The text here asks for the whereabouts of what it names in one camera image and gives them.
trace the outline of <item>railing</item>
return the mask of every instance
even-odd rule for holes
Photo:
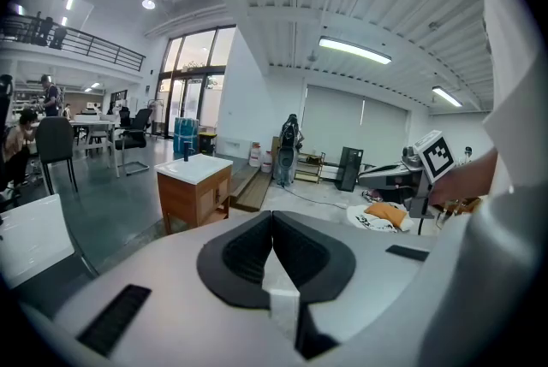
[[[6,15],[0,20],[0,41],[48,46],[140,71],[145,56],[78,29],[28,15]]]

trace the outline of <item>black shirt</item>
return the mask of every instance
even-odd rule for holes
[[[56,99],[56,102],[52,105],[48,105],[47,107],[44,107],[45,115],[46,116],[58,116],[59,110],[57,108],[57,97],[59,96],[59,92],[57,91],[57,88],[52,84],[47,89],[45,89],[45,101],[46,103],[50,102],[52,98]]]

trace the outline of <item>round ceiling light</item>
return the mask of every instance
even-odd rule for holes
[[[155,9],[156,8],[156,4],[151,0],[144,0],[142,5],[146,9]]]

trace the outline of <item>orange pillow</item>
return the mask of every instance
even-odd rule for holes
[[[375,203],[370,205],[366,210],[369,215],[376,216],[377,218],[383,218],[390,221],[397,228],[402,225],[403,218],[407,215],[407,212],[399,210],[396,207],[392,207],[386,203]]]

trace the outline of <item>recessed light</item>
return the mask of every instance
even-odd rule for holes
[[[74,2],[74,0],[67,0],[67,10],[70,11],[70,9],[72,8],[72,2]]]
[[[451,95],[449,95],[449,93],[447,93],[444,89],[442,89],[440,86],[435,86],[432,88],[432,91],[434,93],[437,93],[440,97],[442,97],[443,99],[445,99],[445,101],[449,101],[450,103],[452,103],[453,105],[455,105],[455,107],[462,107],[462,104],[460,101],[457,101],[454,97],[452,97]]]
[[[142,5],[146,9],[155,9],[156,8],[156,4],[151,0],[144,0],[142,2]]]
[[[381,54],[375,50],[370,50],[362,46],[358,46],[357,44],[351,44],[341,40],[335,40],[333,38],[322,37],[319,40],[319,45],[325,48],[349,52],[350,54],[354,54],[356,56],[363,56],[365,58],[369,58],[370,60],[374,60],[375,62],[380,62],[381,64],[388,64],[392,61],[389,56]]]

